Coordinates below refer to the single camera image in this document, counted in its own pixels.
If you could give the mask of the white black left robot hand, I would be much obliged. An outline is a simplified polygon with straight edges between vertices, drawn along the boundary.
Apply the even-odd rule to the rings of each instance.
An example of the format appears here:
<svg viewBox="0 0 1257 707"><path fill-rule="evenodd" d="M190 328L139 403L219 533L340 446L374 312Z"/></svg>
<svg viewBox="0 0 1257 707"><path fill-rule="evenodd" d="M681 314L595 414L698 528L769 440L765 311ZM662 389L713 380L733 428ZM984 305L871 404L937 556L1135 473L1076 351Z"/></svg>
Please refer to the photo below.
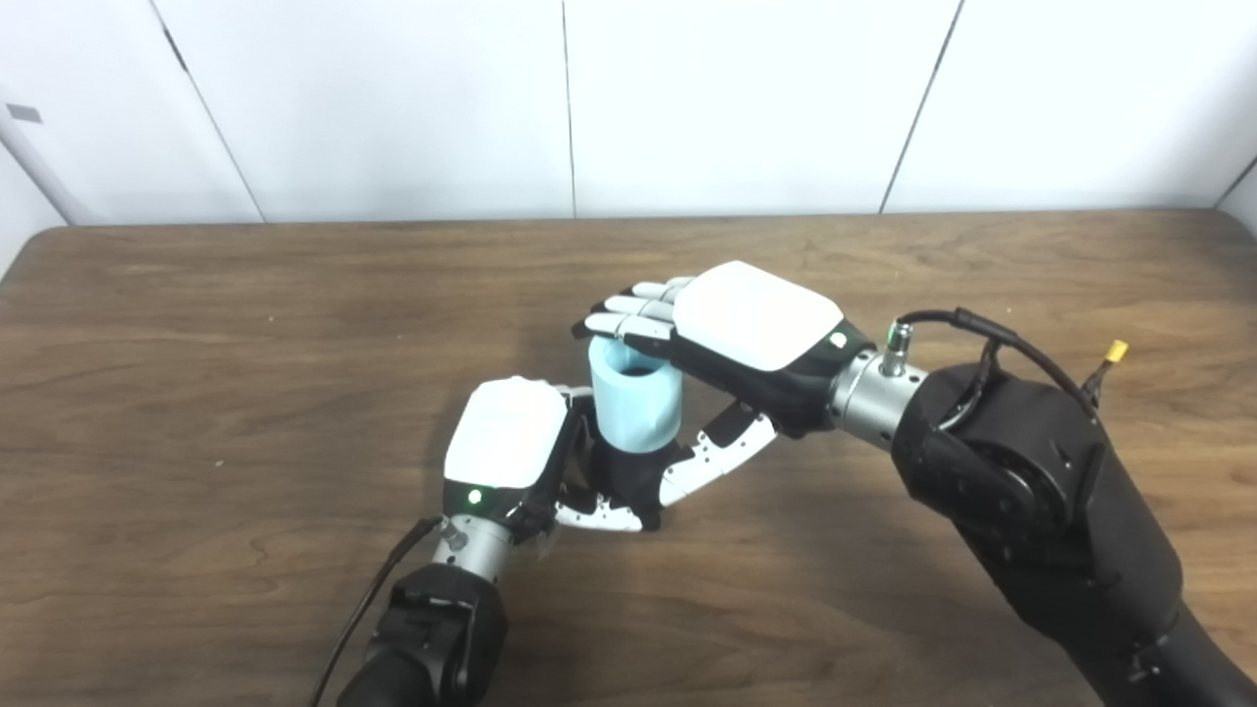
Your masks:
<svg viewBox="0 0 1257 707"><path fill-rule="evenodd" d="M591 387L520 376L481 382L442 464L442 512L485 520L518 546L556 526L655 532L656 503L628 499L628 453L603 434Z"/></svg>

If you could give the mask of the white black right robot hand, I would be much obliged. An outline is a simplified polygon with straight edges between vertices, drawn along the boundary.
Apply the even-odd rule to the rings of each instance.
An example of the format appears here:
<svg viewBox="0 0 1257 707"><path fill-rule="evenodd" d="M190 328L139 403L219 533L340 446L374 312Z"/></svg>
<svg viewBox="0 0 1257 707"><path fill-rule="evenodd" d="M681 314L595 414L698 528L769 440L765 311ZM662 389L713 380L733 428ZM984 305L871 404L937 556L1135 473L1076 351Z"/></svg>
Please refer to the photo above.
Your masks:
<svg viewBox="0 0 1257 707"><path fill-rule="evenodd" d="M876 348L833 299L745 260L631 286L593 304L572 336L623 343L732 398L691 447L628 463L628 499L660 509L777 438L835 429L840 375Z"/></svg>

